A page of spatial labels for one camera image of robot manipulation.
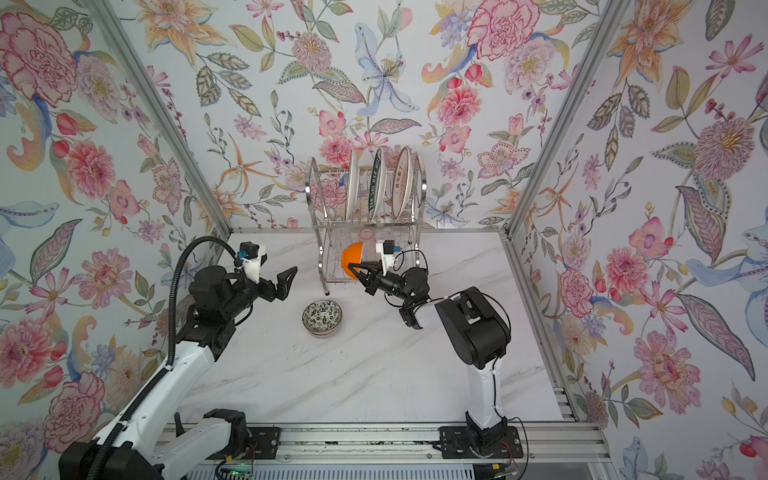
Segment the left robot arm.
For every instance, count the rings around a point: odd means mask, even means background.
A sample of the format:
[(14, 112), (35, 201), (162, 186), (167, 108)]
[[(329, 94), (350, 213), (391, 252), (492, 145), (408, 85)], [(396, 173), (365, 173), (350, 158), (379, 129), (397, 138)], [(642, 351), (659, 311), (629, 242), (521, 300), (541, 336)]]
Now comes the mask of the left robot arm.
[(218, 408), (189, 430), (158, 442), (167, 422), (192, 387), (221, 357), (237, 329), (237, 318), (263, 299), (288, 297), (298, 272), (292, 267), (276, 281), (260, 278), (254, 262), (229, 273), (206, 267), (189, 285), (193, 299), (183, 327), (171, 341), (171, 363), (161, 367), (117, 419), (91, 441), (75, 442), (59, 460), (63, 479), (182, 479), (210, 457), (244, 454), (252, 435), (242, 411)]

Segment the red floral patterned bowl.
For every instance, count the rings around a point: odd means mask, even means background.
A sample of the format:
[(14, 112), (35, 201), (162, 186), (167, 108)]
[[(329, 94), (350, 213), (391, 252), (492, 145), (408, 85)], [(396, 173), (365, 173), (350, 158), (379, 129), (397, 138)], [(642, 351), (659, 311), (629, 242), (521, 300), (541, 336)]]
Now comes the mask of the red floral patterned bowl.
[(302, 313), (302, 325), (313, 336), (325, 337), (333, 334), (343, 318), (341, 306), (333, 300), (317, 300), (309, 304)]

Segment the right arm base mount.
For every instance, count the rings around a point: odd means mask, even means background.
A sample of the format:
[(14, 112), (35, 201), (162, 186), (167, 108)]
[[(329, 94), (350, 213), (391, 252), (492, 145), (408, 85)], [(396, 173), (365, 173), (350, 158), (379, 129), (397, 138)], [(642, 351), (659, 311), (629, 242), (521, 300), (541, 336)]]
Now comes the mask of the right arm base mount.
[(444, 459), (518, 460), (525, 456), (518, 429), (504, 423), (485, 430), (468, 425), (441, 426), (438, 435)]

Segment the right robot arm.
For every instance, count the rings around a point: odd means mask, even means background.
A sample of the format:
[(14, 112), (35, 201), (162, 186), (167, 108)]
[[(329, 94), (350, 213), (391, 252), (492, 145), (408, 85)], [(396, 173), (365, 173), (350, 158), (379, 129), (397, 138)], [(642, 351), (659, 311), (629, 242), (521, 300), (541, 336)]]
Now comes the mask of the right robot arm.
[(490, 297), (476, 287), (431, 298), (425, 268), (396, 273), (380, 262), (364, 262), (351, 263), (348, 269), (368, 294), (381, 291), (400, 299), (398, 311), (406, 326), (415, 330), (443, 328), (454, 352), (468, 368), (464, 437), (477, 454), (488, 456), (490, 449), (503, 441), (508, 427), (498, 378), (511, 341), (506, 313), (498, 312)]

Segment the orange bowl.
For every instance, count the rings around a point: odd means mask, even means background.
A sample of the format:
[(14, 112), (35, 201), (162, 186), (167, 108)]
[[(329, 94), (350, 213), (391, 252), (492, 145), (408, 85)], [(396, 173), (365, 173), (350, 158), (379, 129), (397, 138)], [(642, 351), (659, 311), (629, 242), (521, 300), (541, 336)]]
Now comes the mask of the orange bowl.
[(357, 242), (350, 244), (341, 255), (341, 266), (345, 275), (352, 280), (357, 277), (350, 269), (350, 264), (361, 264), (365, 262), (375, 262), (378, 259), (374, 242)]

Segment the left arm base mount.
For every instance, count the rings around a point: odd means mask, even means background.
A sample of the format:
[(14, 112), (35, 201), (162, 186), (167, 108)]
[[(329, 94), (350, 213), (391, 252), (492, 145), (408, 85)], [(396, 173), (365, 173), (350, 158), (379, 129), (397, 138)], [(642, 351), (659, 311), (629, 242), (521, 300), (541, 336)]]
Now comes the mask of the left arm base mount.
[(282, 430), (276, 426), (248, 426), (246, 415), (232, 409), (213, 409), (203, 415), (204, 419), (223, 420), (230, 426), (227, 443), (217, 449), (208, 460), (250, 458), (252, 460), (275, 460)]

